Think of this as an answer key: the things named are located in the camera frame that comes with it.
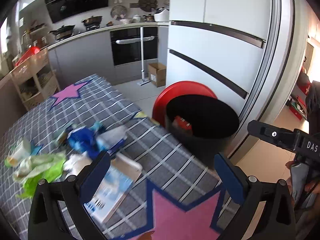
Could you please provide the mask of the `person hand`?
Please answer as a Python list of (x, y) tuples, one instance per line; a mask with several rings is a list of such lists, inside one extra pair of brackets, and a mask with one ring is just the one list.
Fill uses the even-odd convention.
[(314, 206), (319, 195), (319, 171), (314, 170), (307, 164), (298, 161), (289, 161), (286, 167), (290, 171), (288, 184), (290, 185), (291, 197), (294, 210), (307, 210)]

